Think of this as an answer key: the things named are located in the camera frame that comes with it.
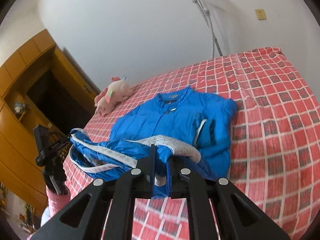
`jacket sleeve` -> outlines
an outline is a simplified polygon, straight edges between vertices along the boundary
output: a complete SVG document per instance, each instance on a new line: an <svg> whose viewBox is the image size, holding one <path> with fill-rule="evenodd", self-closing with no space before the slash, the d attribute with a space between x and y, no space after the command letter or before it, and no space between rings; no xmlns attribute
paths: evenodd
<svg viewBox="0 0 320 240"><path fill-rule="evenodd" d="M232 99L224 99L216 94L209 94L206 101L206 117L214 120L213 141L211 146L198 149L213 169L217 177L224 177L230 166L230 122L237 111L237 104Z"/></svg>

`dark doorway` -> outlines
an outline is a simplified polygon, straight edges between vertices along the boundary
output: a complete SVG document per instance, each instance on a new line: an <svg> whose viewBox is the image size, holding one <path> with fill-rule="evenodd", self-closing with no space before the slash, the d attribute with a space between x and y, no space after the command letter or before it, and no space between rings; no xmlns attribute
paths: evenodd
<svg viewBox="0 0 320 240"><path fill-rule="evenodd" d="M84 128L91 118L91 115L54 78L51 71L39 78L27 95L64 134L68 134L73 128Z"/></svg>

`white trim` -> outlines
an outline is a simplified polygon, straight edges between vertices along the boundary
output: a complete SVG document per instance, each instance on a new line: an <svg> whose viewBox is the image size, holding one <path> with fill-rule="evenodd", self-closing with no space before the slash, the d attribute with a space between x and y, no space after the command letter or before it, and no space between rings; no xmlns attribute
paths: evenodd
<svg viewBox="0 0 320 240"><path fill-rule="evenodd" d="M85 130L83 130L82 128L73 128L73 130L76 130L76 131L78 131L78 132L82 132L82 133L84 133L86 136L89 137L89 135L87 134L87 132L86 132Z"/></svg>
<svg viewBox="0 0 320 240"><path fill-rule="evenodd" d="M95 151L95 152L98 152L98 153L101 153L105 156L108 156L110 158L113 158L119 162L122 162L123 164L126 164L128 166L130 166L131 168L135 168L137 166L137 160L128 156L128 155L125 155L125 154L122 154L122 153L119 153L119 152L116 152L116 151L113 151L111 149L108 149L106 147L103 147L103 146L97 146L97 145L91 145L91 144L88 144L88 143L85 143L81 140L79 140L75 134L72 134L72 139L74 141L76 141L77 143L80 143L82 144L83 146Z"/></svg>
<svg viewBox="0 0 320 240"><path fill-rule="evenodd" d="M151 147L151 144L154 145L164 145L167 146L171 151L172 154L175 156L187 156L195 163L199 163L201 160L200 152L194 148L192 145L189 145L185 142L179 141L175 138L171 138L165 135L156 135L151 136L145 139L141 139L138 141L127 140L129 142L137 142L140 144L147 145Z"/></svg>
<svg viewBox="0 0 320 240"><path fill-rule="evenodd" d="M112 170L113 168L116 167L120 167L119 165L115 165L112 163L107 163L104 165L100 165L100 166L94 166L94 167L83 167L81 166L79 163L77 163L71 156L71 151L73 149L74 145L71 146L71 148L69 149L69 156L70 156L70 160L82 171L87 172L87 173L97 173L97 172L101 172L101 171L108 171L108 170Z"/></svg>
<svg viewBox="0 0 320 240"><path fill-rule="evenodd" d="M194 147L196 147L196 143L197 143L199 134L200 134L200 132L201 132L201 130L202 130L202 127L204 126L204 124L205 124L205 122L206 122L207 120L208 120L208 119L203 119L203 120L201 121L201 123L200 123L199 128L197 129L196 136L195 136L195 138L193 139L193 143L192 143L192 145L193 145Z"/></svg>

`door handle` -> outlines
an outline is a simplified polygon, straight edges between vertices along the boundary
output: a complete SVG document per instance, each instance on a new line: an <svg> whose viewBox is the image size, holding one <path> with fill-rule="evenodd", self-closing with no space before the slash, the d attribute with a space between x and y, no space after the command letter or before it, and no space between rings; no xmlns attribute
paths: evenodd
<svg viewBox="0 0 320 240"><path fill-rule="evenodd" d="M84 87L84 90L83 90L83 91L86 91L86 90L87 90L89 93L91 93L90 90L89 90L87 87Z"/></svg>

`wooden door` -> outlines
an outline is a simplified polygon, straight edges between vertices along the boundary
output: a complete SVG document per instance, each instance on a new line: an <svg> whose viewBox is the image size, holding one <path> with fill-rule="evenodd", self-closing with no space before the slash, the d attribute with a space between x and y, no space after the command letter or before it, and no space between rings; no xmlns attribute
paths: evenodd
<svg viewBox="0 0 320 240"><path fill-rule="evenodd" d="M97 94L84 81L82 76L71 65L59 48L56 48L52 57L51 71L55 78L63 85L70 95L90 115L94 115L94 98Z"/></svg>

